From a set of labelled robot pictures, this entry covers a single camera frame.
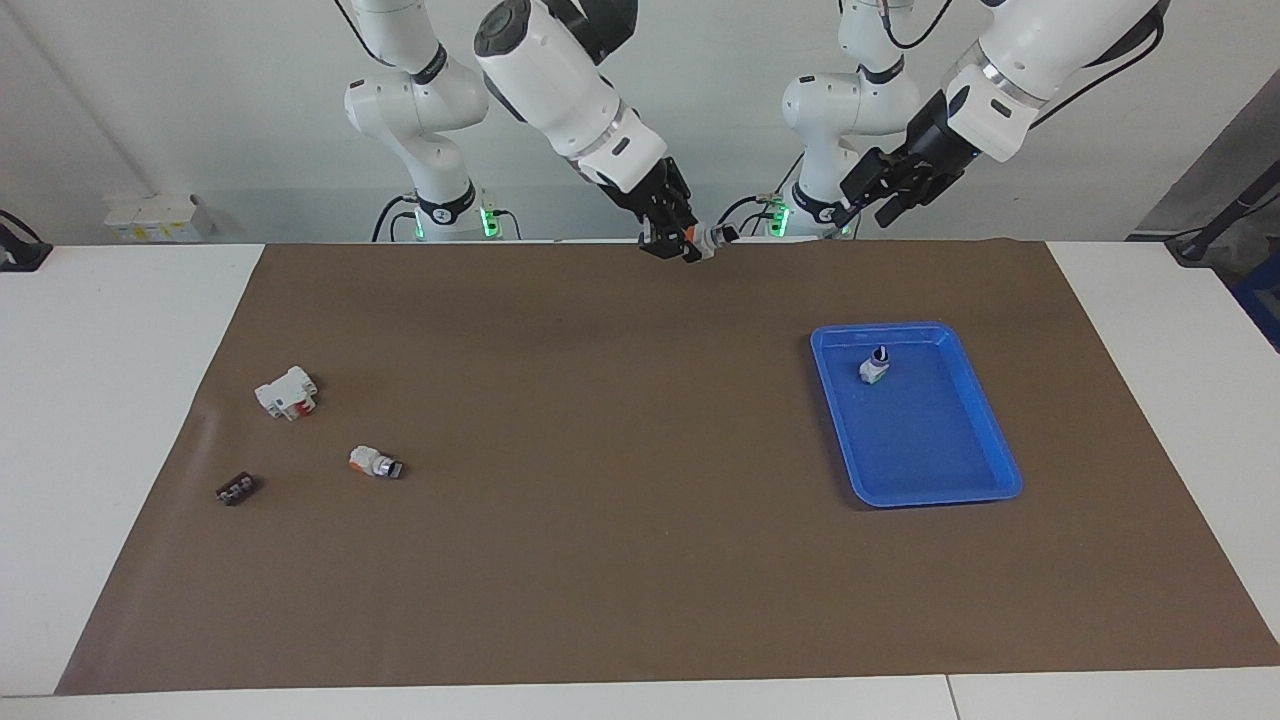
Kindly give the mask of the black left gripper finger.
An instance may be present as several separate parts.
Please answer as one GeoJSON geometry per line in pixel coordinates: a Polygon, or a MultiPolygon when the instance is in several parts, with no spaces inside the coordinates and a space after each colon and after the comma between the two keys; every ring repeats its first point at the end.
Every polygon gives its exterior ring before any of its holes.
{"type": "Polygon", "coordinates": [[[850,217],[860,215],[873,202],[887,200],[902,183],[902,154],[870,149],[840,182],[850,217]]]}
{"type": "Polygon", "coordinates": [[[925,184],[902,184],[895,188],[892,195],[876,211],[878,227],[887,228],[892,225],[902,214],[916,208],[925,195],[925,184]]]}

